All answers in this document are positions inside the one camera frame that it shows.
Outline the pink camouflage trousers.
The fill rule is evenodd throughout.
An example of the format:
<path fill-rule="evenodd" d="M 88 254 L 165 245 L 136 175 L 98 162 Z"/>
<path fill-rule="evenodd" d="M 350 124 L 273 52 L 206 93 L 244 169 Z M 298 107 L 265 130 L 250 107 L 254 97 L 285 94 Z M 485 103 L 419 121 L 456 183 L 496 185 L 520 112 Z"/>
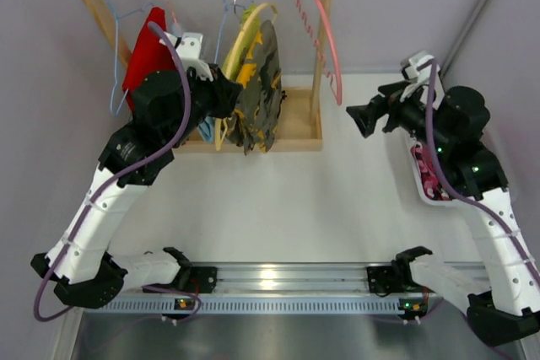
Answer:
<path fill-rule="evenodd" d="M 416 140 L 409 143 L 408 149 L 414 179 L 421 199 L 433 206 L 449 205 L 452 197 L 448 195 L 436 177 L 429 150 Z"/>

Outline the pink plastic hanger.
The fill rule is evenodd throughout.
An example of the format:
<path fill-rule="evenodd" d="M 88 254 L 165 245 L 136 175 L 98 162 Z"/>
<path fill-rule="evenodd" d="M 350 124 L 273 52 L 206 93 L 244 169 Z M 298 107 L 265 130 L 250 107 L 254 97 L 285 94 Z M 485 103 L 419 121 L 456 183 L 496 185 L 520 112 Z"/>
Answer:
<path fill-rule="evenodd" d="M 319 14 L 317 30 L 310 23 L 302 0 L 294 0 L 294 6 L 316 53 L 313 91 L 319 94 L 322 78 L 326 77 L 337 106 L 341 106 L 343 102 L 343 75 L 330 19 L 332 0 L 313 0 L 313 2 Z M 319 100 L 317 94 L 314 95 L 314 101 Z"/>

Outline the olive yellow camouflage trousers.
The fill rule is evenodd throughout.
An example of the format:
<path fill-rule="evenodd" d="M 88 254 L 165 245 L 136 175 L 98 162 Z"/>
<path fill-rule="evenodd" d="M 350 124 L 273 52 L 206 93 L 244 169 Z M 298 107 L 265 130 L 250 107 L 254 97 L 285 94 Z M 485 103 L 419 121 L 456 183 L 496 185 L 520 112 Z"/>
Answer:
<path fill-rule="evenodd" d="M 244 154 L 254 148 L 266 153 L 275 142 L 287 97 L 281 77 L 276 31 L 266 20 L 257 30 L 236 78 L 243 89 L 226 133 L 228 141 L 242 148 Z"/>

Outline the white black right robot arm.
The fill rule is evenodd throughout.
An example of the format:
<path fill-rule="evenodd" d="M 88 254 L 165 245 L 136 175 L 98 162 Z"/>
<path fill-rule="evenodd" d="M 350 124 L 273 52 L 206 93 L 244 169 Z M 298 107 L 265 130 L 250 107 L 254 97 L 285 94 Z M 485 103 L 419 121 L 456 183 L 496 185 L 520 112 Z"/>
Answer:
<path fill-rule="evenodd" d="M 428 158 L 416 166 L 431 176 L 428 185 L 463 213 L 488 280 L 478 282 L 418 246 L 392 260 L 397 281 L 438 293 L 489 347 L 538 333 L 539 270 L 514 216 L 503 167 L 482 141 L 490 119 L 484 97 L 455 86 L 442 96 L 418 89 L 404 99 L 405 88 L 405 82 L 383 85 L 368 104 L 346 111 L 363 137 L 385 117 L 385 133 L 403 129 L 426 150 Z"/>

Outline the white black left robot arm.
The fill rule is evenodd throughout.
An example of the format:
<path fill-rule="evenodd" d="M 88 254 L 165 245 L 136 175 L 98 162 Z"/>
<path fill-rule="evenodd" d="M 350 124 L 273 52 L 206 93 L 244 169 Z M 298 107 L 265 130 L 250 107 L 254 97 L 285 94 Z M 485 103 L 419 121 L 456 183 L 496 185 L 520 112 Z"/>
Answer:
<path fill-rule="evenodd" d="M 109 245 L 130 207 L 174 159 L 178 148 L 207 117 L 229 116 L 242 87 L 211 65 L 203 78 L 188 68 L 150 73 L 132 91 L 132 119 L 111 135 L 94 178 L 62 239 L 37 254 L 31 267 L 54 282 L 68 307 L 99 309 L 134 288 L 182 289 L 191 262 L 176 248 L 113 256 Z"/>

